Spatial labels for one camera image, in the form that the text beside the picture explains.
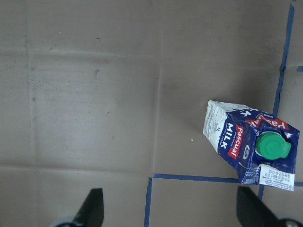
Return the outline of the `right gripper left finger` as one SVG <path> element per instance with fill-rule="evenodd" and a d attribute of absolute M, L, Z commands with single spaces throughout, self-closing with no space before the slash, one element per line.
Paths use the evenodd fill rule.
<path fill-rule="evenodd" d="M 104 221 L 104 199 L 102 188 L 91 189 L 76 213 L 73 227 L 101 227 Z"/>

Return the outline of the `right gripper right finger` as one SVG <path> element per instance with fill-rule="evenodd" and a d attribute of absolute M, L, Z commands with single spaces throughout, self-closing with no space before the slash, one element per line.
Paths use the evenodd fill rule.
<path fill-rule="evenodd" d="M 237 189 L 236 215 L 242 227 L 286 227 L 249 187 Z"/>

